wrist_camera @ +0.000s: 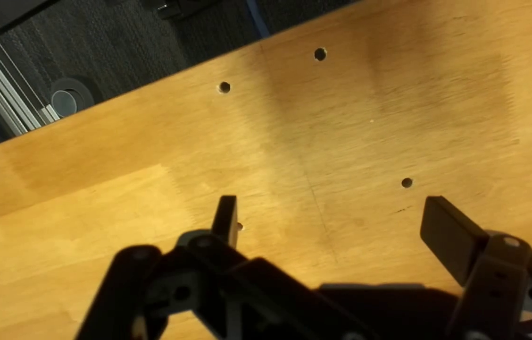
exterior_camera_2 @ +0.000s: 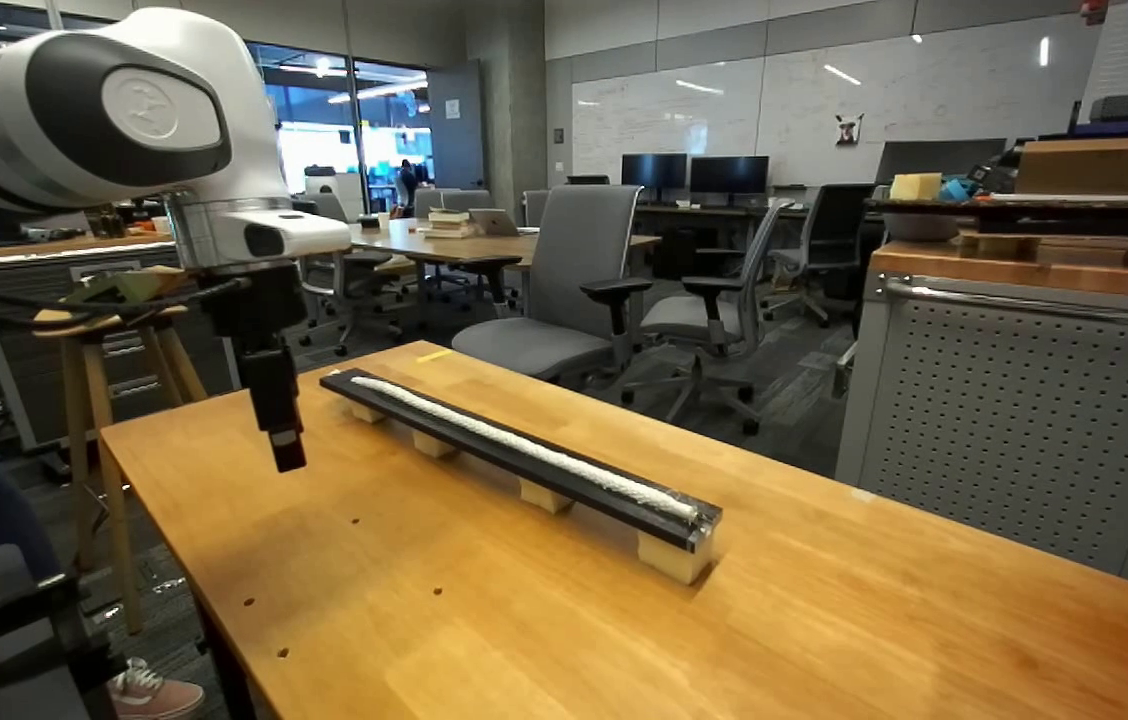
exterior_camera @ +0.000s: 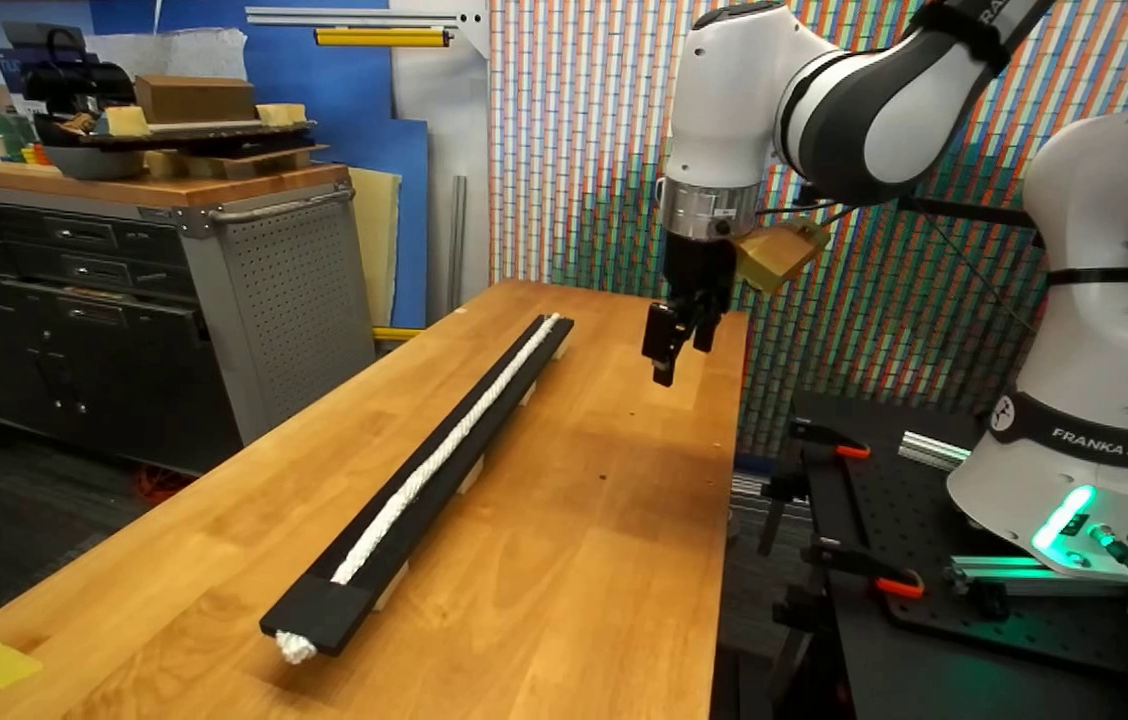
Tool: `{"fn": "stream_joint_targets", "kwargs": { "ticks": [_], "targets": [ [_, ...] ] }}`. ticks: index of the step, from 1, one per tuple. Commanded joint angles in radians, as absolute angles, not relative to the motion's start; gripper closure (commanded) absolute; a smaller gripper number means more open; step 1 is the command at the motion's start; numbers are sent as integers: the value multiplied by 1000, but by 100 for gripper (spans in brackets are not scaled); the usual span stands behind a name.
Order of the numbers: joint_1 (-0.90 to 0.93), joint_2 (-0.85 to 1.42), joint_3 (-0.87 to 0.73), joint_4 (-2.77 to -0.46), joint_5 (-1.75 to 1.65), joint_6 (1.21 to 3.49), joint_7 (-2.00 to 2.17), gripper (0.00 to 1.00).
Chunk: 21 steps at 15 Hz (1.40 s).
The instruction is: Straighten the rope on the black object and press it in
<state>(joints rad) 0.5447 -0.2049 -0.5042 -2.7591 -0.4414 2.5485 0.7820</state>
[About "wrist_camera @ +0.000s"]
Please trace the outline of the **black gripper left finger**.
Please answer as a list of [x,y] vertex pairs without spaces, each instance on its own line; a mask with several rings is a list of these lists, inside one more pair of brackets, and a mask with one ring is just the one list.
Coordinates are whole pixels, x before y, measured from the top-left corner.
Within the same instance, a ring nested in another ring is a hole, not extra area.
[[76,340],[160,340],[191,312],[215,340],[317,340],[317,295],[264,259],[236,250],[238,199],[219,199],[210,229],[183,233],[162,254],[121,250]]

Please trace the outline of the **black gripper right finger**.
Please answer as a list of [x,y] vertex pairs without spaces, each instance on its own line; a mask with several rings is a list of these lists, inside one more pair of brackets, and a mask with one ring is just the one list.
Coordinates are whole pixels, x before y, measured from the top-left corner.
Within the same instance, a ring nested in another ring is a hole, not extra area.
[[462,288],[449,340],[532,340],[532,246],[485,231],[445,197],[428,197],[421,240]]

